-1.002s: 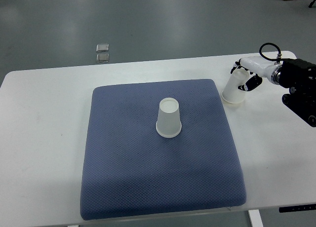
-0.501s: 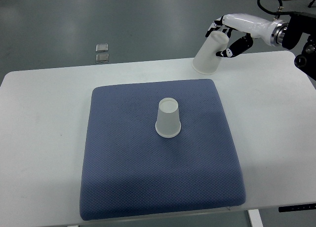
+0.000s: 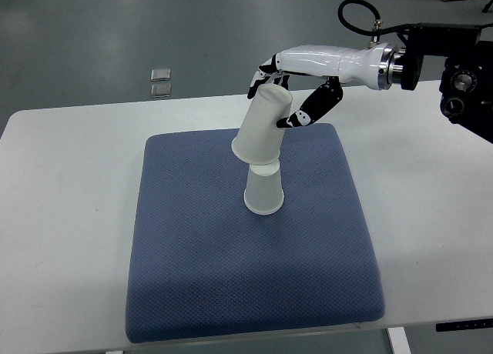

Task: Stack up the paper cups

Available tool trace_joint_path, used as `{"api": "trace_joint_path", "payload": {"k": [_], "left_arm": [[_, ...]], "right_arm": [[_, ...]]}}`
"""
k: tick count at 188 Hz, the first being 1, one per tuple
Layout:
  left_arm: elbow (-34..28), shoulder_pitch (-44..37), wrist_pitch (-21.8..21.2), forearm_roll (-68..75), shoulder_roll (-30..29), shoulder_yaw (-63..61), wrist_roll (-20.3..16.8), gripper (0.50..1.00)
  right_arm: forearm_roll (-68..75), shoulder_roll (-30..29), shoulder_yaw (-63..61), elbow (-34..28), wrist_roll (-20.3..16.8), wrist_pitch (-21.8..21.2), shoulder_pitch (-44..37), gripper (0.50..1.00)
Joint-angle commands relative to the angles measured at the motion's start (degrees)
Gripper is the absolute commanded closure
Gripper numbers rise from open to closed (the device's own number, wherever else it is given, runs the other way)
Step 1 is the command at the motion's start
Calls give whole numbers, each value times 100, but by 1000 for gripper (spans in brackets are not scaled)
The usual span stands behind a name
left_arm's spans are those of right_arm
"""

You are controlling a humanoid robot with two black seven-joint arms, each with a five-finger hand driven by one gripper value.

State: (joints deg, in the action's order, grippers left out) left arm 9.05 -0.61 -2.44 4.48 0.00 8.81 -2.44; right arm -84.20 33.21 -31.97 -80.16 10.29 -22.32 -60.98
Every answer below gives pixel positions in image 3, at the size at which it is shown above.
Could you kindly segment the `white robotic hand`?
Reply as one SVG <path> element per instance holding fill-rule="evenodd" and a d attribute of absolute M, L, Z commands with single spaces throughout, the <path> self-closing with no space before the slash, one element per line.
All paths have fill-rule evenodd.
<path fill-rule="evenodd" d="M 253 75 L 247 98 L 253 99 L 258 88 L 275 76 L 275 84 L 289 88 L 289 74 L 329 77 L 316 88 L 300 108 L 276 122 L 279 129 L 312 125 L 325 116 L 343 98 L 341 83 L 352 81 L 369 89 L 389 89 L 401 82 L 401 50 L 390 44 L 356 50 L 335 46 L 302 45 L 273 55 L 258 67 Z"/>

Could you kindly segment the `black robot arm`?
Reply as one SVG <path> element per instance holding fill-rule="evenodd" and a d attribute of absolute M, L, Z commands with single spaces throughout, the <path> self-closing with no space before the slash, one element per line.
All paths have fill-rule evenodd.
<path fill-rule="evenodd" d="M 480 39 L 480 25 L 406 25 L 397 34 L 403 48 L 380 43 L 356 50 L 326 45 L 302 45 L 283 50 L 260 65 L 247 97 L 273 81 L 287 88 L 292 75 L 324 78 L 300 108 L 277 121 L 288 129 L 312 125 L 343 98 L 342 85 L 356 81 L 373 90 L 399 85 L 416 88 L 426 56 L 445 59 L 439 91 L 440 110 L 450 123 L 484 140 L 492 140 L 492 43 Z"/>

